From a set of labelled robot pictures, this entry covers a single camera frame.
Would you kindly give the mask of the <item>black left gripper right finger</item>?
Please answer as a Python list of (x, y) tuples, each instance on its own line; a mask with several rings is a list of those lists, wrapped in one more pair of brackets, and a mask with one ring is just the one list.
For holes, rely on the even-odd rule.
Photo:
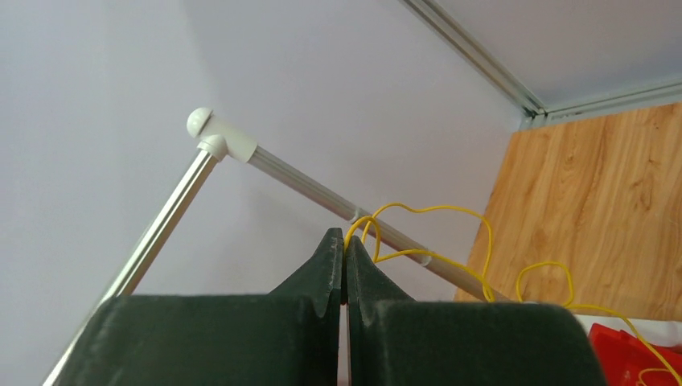
[(604, 385), (575, 317), (560, 306), (419, 302), (346, 250), (350, 381), (354, 385)]

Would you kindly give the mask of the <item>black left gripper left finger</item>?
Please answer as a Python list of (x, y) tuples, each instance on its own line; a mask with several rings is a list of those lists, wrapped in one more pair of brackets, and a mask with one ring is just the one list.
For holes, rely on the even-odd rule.
[(88, 322), (59, 385), (333, 385), (343, 234), (267, 294), (129, 295)]

